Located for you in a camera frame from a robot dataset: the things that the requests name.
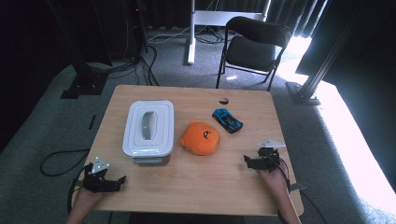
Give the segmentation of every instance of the small black object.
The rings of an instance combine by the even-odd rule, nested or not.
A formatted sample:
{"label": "small black object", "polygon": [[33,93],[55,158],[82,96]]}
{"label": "small black object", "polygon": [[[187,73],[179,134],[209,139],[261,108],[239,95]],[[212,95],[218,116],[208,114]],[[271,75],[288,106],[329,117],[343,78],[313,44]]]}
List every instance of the small black object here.
{"label": "small black object", "polygon": [[93,174],[92,167],[93,163],[84,167],[84,179],[82,180],[84,189],[88,189],[93,193],[120,191],[120,186],[125,182],[126,175],[119,180],[105,180],[107,169]]}
{"label": "small black object", "polygon": [[268,170],[272,172],[280,165],[279,153],[273,147],[261,147],[259,149],[259,158],[251,159],[244,155],[247,167],[255,170]]}

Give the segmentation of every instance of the white lid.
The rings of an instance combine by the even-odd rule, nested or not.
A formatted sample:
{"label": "white lid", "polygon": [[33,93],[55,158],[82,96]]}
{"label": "white lid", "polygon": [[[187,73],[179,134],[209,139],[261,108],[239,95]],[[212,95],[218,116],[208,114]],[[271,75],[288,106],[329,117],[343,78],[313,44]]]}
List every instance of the white lid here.
{"label": "white lid", "polygon": [[164,157],[174,142],[174,106],[170,101],[136,101],[129,109],[122,150],[133,158]]}

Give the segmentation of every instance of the wooden table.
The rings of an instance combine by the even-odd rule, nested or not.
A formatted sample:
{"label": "wooden table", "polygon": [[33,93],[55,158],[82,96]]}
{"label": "wooden table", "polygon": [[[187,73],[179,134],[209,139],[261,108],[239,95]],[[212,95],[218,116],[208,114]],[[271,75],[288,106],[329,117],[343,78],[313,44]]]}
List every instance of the wooden table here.
{"label": "wooden table", "polygon": [[[230,103],[221,105],[226,97]],[[169,100],[175,106],[175,143],[165,166],[139,166],[122,151],[125,123],[131,104],[138,100]],[[229,134],[211,117],[217,108],[227,108],[244,123]],[[179,140],[191,119],[207,122],[220,132],[217,151],[194,156]],[[120,192],[101,201],[97,210],[195,213],[244,216],[276,215],[277,208],[258,174],[248,169],[244,155],[258,156],[258,143],[273,139],[284,142],[276,110],[267,91],[235,91],[175,87],[118,86],[93,142],[87,163],[99,157],[110,164],[106,179],[124,175]],[[295,183],[288,151],[279,148]],[[291,198],[297,213],[304,211],[298,190]]]}

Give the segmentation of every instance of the white desk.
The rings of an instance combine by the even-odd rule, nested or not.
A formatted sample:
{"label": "white desk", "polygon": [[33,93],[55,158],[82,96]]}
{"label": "white desk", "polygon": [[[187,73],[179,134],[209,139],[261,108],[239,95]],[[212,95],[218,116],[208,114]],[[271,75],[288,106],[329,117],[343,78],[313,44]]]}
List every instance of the white desk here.
{"label": "white desk", "polygon": [[227,21],[236,16],[244,16],[258,21],[266,21],[271,0],[267,1],[262,13],[255,12],[230,12],[230,11],[204,11],[195,10],[195,0],[191,0],[191,37],[188,64],[195,60],[195,25],[225,26]]}

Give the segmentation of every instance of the chair seat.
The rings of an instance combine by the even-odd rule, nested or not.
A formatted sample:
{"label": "chair seat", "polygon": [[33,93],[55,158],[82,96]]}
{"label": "chair seat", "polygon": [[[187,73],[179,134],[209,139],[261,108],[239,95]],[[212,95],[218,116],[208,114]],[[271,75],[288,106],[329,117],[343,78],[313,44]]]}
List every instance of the chair seat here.
{"label": "chair seat", "polygon": [[276,46],[260,44],[235,36],[227,51],[226,61],[232,65],[269,71],[275,67]]}

